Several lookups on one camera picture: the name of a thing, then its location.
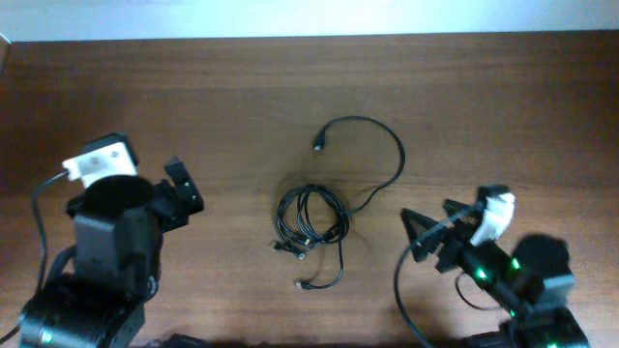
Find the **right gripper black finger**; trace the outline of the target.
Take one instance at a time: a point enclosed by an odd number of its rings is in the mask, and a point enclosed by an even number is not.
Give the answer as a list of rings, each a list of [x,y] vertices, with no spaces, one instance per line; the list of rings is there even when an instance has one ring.
[[[452,199],[446,199],[442,205],[449,217],[460,214],[454,220],[456,227],[478,227],[482,218],[482,203],[480,201],[465,204]]]
[[[448,227],[444,223],[407,208],[401,210],[400,217],[412,246],[411,252],[414,260],[424,261],[438,249]]]

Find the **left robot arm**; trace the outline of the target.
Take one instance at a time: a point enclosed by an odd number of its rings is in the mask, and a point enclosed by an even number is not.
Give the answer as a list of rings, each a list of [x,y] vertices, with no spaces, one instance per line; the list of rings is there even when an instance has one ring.
[[[69,201],[75,243],[54,260],[19,317],[22,347],[127,347],[145,323],[162,273],[164,233],[204,209],[186,166],[170,159],[157,184],[109,175]]]

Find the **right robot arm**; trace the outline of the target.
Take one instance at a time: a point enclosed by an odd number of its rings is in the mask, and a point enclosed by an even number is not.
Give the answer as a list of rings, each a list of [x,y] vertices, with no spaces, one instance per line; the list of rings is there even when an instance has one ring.
[[[400,216],[410,244],[404,255],[421,262],[434,253],[436,269],[459,269],[510,317],[495,332],[457,340],[459,347],[586,347],[589,340],[567,306],[575,285],[567,244],[546,234],[523,237],[512,253],[497,243],[511,223],[511,194],[473,205],[444,203],[448,216],[436,221],[410,209]]]

